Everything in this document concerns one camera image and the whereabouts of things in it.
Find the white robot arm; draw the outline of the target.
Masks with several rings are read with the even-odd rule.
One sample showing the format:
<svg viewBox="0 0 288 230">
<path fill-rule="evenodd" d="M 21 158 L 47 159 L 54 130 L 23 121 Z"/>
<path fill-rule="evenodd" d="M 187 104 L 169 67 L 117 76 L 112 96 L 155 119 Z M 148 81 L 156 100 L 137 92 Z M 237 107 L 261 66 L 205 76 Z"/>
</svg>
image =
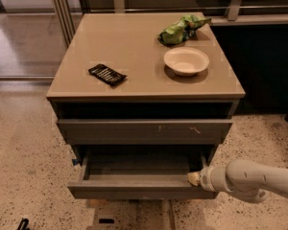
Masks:
<svg viewBox="0 0 288 230">
<path fill-rule="evenodd" d="M 288 199 L 288 169 L 237 159 L 225 166 L 205 166 L 190 172 L 188 181 L 210 192 L 224 192 L 239 200 L 260 203 L 272 192 Z"/>
</svg>

